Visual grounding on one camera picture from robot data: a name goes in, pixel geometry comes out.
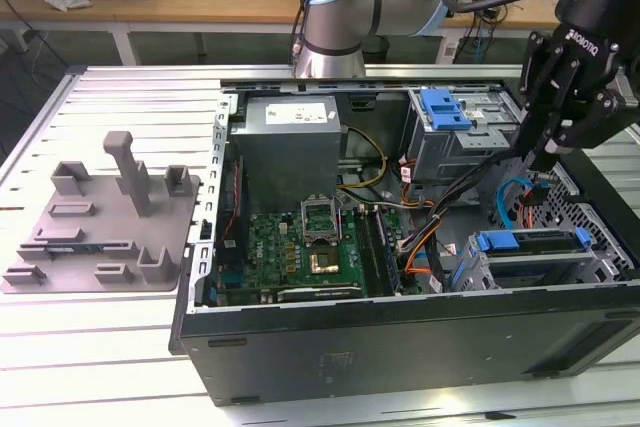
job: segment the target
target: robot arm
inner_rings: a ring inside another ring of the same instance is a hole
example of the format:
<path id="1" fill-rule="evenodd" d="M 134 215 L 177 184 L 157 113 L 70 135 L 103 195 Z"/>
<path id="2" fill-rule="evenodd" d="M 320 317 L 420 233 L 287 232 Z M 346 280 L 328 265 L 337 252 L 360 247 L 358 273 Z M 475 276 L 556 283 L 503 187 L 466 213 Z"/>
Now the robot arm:
<path id="1" fill-rule="evenodd" d="M 477 12 L 518 0 L 310 0 L 294 54 L 296 77 L 364 76 L 360 39 L 367 34 L 424 35 L 446 10 Z M 548 170 L 559 154 L 592 148 L 640 121 L 607 86 L 629 74 L 640 54 L 640 0 L 560 0 L 552 35 L 533 32 L 520 93 L 527 115 L 515 149 L 533 152 L 532 170 Z"/>
<path id="2" fill-rule="evenodd" d="M 360 39 L 366 35 L 423 35 L 447 10 L 441 0 L 309 0 L 297 44 L 297 78 L 365 75 Z"/>

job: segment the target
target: slotted aluminum surface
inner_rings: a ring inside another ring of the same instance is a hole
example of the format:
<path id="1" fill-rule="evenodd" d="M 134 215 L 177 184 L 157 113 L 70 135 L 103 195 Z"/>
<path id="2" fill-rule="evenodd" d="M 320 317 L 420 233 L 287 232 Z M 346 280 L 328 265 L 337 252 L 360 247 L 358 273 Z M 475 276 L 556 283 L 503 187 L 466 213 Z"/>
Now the slotted aluminum surface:
<path id="1" fill-rule="evenodd" d="M 585 152 L 629 207 L 640 216 L 640 128 L 634 125 L 601 146 Z"/>
<path id="2" fill-rule="evenodd" d="M 489 78 L 504 77 L 483 68 Z M 451 69 L 434 66 L 372 71 L 393 78 L 438 72 L 451 76 Z M 136 157 L 150 170 L 187 164 L 205 178 L 217 79 L 284 79 L 287 73 L 272 67 L 110 67 L 65 78 L 0 170 L 1 265 L 13 259 L 49 198 L 58 160 L 111 172 L 115 166 L 100 153 L 103 133 L 126 128 L 136 138 Z M 493 425 L 484 415 L 490 411 L 517 417 L 501 420 L 503 427 L 619 426 L 640 418 L 639 340 L 572 379 L 217 409 L 189 359 L 167 350 L 174 304 L 175 292 L 0 295 L 0 425 Z M 411 361 L 422 355 L 430 355 L 428 346 Z"/>

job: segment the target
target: motherboard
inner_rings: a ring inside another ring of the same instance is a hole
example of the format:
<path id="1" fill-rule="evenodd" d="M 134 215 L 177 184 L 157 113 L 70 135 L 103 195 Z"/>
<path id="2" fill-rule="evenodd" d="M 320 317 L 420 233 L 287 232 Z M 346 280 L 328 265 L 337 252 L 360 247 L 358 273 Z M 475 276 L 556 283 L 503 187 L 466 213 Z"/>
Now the motherboard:
<path id="1" fill-rule="evenodd" d="M 394 209 L 344 209 L 334 199 L 300 211 L 255 213 L 247 260 L 223 266 L 217 305 L 392 295 L 400 287 L 392 252 L 403 236 Z"/>

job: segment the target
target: desk leg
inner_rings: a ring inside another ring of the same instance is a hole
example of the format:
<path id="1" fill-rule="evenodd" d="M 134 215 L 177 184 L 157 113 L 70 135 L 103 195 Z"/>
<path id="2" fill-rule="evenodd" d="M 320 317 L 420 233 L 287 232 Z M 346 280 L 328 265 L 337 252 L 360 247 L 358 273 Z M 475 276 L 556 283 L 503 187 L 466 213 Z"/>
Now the desk leg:
<path id="1" fill-rule="evenodd" d="M 458 32 L 446 32 L 440 41 L 436 64 L 453 64 L 462 35 Z"/>
<path id="2" fill-rule="evenodd" d="M 14 49 L 21 54 L 29 50 L 29 45 L 25 42 L 21 30 L 0 30 L 0 34 Z"/>
<path id="3" fill-rule="evenodd" d="M 202 32 L 195 32 L 193 39 L 196 41 L 196 53 L 198 54 L 198 63 L 204 64 L 207 58 L 207 46 L 204 43 L 204 34 Z"/>
<path id="4" fill-rule="evenodd" d="M 111 34 L 113 35 L 113 40 L 120 54 L 122 65 L 140 65 L 140 58 L 131 43 L 129 32 L 126 30 L 114 30 Z"/>

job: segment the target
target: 3d printed holder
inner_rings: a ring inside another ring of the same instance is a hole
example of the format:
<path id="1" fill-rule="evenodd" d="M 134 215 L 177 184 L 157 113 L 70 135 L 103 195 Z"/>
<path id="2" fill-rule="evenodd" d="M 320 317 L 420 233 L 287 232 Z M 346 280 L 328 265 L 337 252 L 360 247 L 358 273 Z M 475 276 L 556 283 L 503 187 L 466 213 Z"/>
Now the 3d printed holder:
<path id="1" fill-rule="evenodd" d="M 91 176 L 82 162 L 61 162 L 56 192 L 21 262 L 3 275 L 7 293 L 171 290 L 183 258 L 200 179 L 186 166 L 149 175 L 131 153 L 129 132 L 103 141 L 120 176 Z"/>

